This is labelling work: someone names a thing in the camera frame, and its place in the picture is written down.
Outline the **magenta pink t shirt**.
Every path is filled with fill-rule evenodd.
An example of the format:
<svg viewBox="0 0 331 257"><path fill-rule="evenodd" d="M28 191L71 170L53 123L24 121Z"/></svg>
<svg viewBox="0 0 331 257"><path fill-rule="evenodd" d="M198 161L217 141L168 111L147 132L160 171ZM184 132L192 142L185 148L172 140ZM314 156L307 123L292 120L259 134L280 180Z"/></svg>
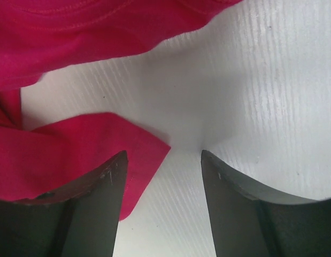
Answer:
<svg viewBox="0 0 331 257"><path fill-rule="evenodd" d="M132 56L205 26L234 1L0 1L0 200L32 200L125 150L120 218L128 217L170 146L111 112L25 131L22 87L73 64Z"/></svg>

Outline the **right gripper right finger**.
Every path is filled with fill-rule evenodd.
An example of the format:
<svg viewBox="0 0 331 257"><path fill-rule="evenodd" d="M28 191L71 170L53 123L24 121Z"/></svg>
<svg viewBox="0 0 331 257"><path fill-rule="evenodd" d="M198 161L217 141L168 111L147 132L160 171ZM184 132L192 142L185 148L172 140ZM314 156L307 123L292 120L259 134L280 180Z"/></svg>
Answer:
<svg viewBox="0 0 331 257"><path fill-rule="evenodd" d="M331 256L331 198L276 190L208 150L201 169L217 256Z"/></svg>

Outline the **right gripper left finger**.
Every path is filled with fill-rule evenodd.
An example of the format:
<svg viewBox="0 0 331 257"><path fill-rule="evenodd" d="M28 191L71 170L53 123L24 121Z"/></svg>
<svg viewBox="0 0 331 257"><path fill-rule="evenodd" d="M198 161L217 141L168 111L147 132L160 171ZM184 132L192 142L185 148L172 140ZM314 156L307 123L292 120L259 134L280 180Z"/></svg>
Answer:
<svg viewBox="0 0 331 257"><path fill-rule="evenodd" d="M127 164L121 151L35 199L0 200L0 256L112 256Z"/></svg>

